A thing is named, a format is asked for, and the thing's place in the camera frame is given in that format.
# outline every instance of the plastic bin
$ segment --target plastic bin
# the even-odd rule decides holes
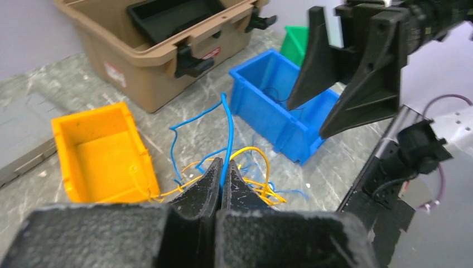
[[[282,43],[281,54],[297,66],[302,66],[306,56],[308,39],[308,27],[286,26],[286,37]]]
[[[288,111],[286,100],[299,67],[274,49],[230,70],[235,83],[232,114],[240,116],[291,161],[303,165],[323,144],[318,131],[338,100],[327,89],[299,108]]]
[[[134,203],[160,193],[151,157],[125,103],[51,121],[72,202]]]
[[[200,77],[176,78],[178,47],[190,50],[193,59],[213,58],[205,74],[248,44],[251,33],[245,33],[245,29],[252,10],[267,0],[221,0],[224,11],[152,47],[127,14],[127,7],[138,2],[55,0],[56,6],[72,19],[97,74],[151,113]]]

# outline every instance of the tan storage box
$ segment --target tan storage box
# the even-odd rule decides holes
[[[55,0],[72,19],[98,75],[152,113],[198,79],[175,78],[178,46],[190,45],[192,56],[198,59],[213,56],[214,68],[248,44],[251,33],[245,29],[252,10],[268,0],[221,0],[224,11],[152,47],[126,11],[138,2],[141,0]],[[220,37],[213,38],[219,31]]]

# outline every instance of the green plastic bin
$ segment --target green plastic bin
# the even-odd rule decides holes
[[[300,67],[306,56],[308,39],[309,27],[286,26],[281,54]]]

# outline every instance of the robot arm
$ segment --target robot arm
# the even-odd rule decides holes
[[[322,7],[309,10],[310,37],[289,109],[336,82],[347,84],[320,135],[391,118],[399,112],[401,69],[408,55],[432,40],[442,41],[464,21],[473,21],[472,0],[347,0],[335,8],[344,47],[329,45]]]

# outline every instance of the label sticker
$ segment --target label sticker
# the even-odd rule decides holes
[[[205,55],[202,59],[203,60],[206,60],[206,59],[210,59],[210,58],[215,58],[217,57],[217,55],[219,55],[221,52],[221,48],[220,47],[217,47],[216,49],[214,49],[212,52],[208,53],[207,55]]]
[[[123,88],[126,88],[127,81],[125,80],[125,75],[108,62],[105,62],[104,65],[105,71],[107,72],[108,76],[118,82]]]

